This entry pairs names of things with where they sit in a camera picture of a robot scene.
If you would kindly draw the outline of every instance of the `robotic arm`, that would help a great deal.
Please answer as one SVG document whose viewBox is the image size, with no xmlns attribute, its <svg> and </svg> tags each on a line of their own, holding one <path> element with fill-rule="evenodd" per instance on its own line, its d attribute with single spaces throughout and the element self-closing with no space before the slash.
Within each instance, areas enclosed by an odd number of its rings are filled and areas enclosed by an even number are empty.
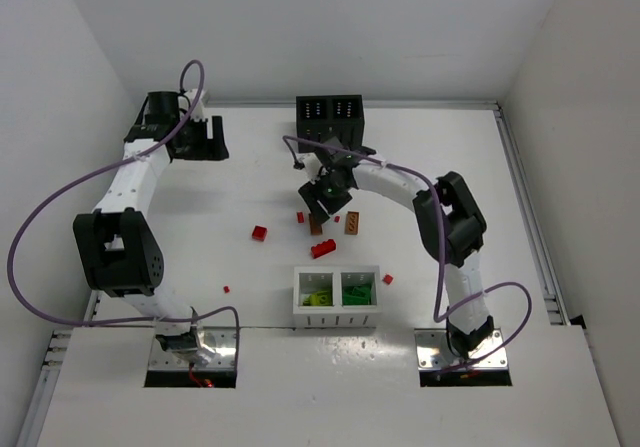
<svg viewBox="0 0 640 447">
<path fill-rule="evenodd" d="M 135 157 L 160 142 L 195 95 L 195 90 L 149 93 L 125 138 L 124 158 Z M 205 119 L 198 100 L 178 136 L 137 162 L 120 167 L 93 212 L 78 215 L 73 223 L 89 286 L 123 299 L 144 316 L 160 319 L 156 338 L 162 348 L 193 363 L 206 363 L 213 354 L 196 323 L 161 320 L 190 318 L 195 310 L 179 300 L 171 286 L 161 285 L 164 259 L 145 218 L 158 179 L 173 159 L 220 161 L 228 157 L 222 118 Z"/>
<path fill-rule="evenodd" d="M 342 148 L 333 138 L 327 147 Z M 364 155 L 375 151 L 361 148 Z M 353 156 L 317 148 L 312 154 L 298 158 L 296 165 L 304 169 L 309 182 L 298 192 L 319 223 L 344 207 L 350 200 L 349 190 L 375 192 L 415 213 L 422 243 L 434 259 L 438 259 L 438 226 L 434 199 L 419 178 L 360 161 Z M 451 305 L 482 292 L 479 253 L 486 222 L 464 179 L 449 172 L 435 185 L 440 202 L 451 207 L 443 211 L 445 226 L 445 286 Z M 493 318 L 480 296 L 451 313 L 447 319 L 447 333 L 451 348 L 464 358 L 493 332 Z"/>
</svg>

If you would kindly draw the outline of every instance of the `red block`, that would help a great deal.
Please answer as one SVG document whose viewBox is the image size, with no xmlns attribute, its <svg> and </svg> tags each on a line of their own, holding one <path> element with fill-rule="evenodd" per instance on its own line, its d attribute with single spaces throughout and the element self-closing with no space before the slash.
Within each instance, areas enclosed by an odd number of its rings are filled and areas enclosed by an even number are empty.
<svg viewBox="0 0 640 447">
<path fill-rule="evenodd" d="M 318 257 L 322 257 L 334 250 L 336 250 L 336 241 L 329 239 L 311 247 L 311 257 L 317 259 Z"/>
<path fill-rule="evenodd" d="M 259 240 L 260 242 L 264 242 L 264 239 L 267 237 L 267 228 L 256 225 L 255 228 L 253 229 L 253 234 L 251 234 L 251 237 L 254 240 Z"/>
</svg>

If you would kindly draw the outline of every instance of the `white table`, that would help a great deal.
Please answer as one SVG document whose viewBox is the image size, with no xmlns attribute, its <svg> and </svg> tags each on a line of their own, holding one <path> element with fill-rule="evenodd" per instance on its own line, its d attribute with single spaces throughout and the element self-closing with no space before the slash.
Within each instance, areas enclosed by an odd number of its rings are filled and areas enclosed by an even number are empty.
<svg viewBox="0 0 640 447">
<path fill-rule="evenodd" d="M 529 287 L 529 326 L 508 348 L 512 387 L 420 388 L 413 330 L 434 327 L 437 265 L 413 214 L 355 191 L 360 233 L 328 222 L 311 237 L 296 211 L 306 180 L 281 141 L 295 132 L 290 107 L 220 108 L 231 158 L 174 162 L 148 222 L 165 256 L 164 282 L 199 312 L 234 305 L 243 326 L 237 388 L 145 389 L 150 329 L 76 329 L 40 445 L 617 445 L 583 335 L 549 325 L 502 143 L 487 110 L 368 108 L 365 144 L 434 178 L 461 173 L 488 224 L 487 286 Z M 251 240 L 254 225 L 269 232 Z M 327 238 L 336 252 L 311 260 Z M 379 265 L 371 331 L 292 331 L 293 267 Z M 231 288 L 229 294 L 223 287 Z M 487 303 L 510 334 L 524 297 L 504 289 Z M 113 299 L 96 318 L 135 315 Z M 231 315 L 209 325 L 232 325 Z"/>
</svg>

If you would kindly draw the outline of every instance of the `white divided container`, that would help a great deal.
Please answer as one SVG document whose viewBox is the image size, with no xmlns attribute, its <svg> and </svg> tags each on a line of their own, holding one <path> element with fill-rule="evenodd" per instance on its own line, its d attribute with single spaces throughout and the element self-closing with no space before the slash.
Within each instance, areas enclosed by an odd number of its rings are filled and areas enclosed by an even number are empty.
<svg viewBox="0 0 640 447">
<path fill-rule="evenodd" d="M 371 305 L 342 305 L 342 290 L 371 284 Z M 380 269 L 375 266 L 295 267 L 293 321 L 296 327 L 375 327 L 382 314 L 378 288 Z M 333 305 L 304 306 L 311 294 L 331 290 Z"/>
</svg>

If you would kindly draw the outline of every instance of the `white wall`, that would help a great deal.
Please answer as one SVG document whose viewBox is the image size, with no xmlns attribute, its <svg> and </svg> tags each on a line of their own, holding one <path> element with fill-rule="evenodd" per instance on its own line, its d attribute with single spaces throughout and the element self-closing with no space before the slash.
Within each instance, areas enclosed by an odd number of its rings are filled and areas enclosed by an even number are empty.
<svg viewBox="0 0 640 447">
<path fill-rule="evenodd" d="M 72 0 L 0 0 L 0 254 L 55 188 L 116 160 L 135 107 Z M 37 306 L 81 316 L 88 287 L 73 242 L 78 209 L 108 178 L 60 199 L 19 250 L 18 282 Z M 0 445 L 13 445 L 53 326 L 27 313 L 0 277 Z"/>
<path fill-rule="evenodd" d="M 640 445 L 640 0 L 556 0 L 506 102 L 618 433 Z"/>
<path fill-rule="evenodd" d="M 506 94 L 553 0 L 75 0 L 131 92 L 207 67 L 218 99 Z"/>
</svg>

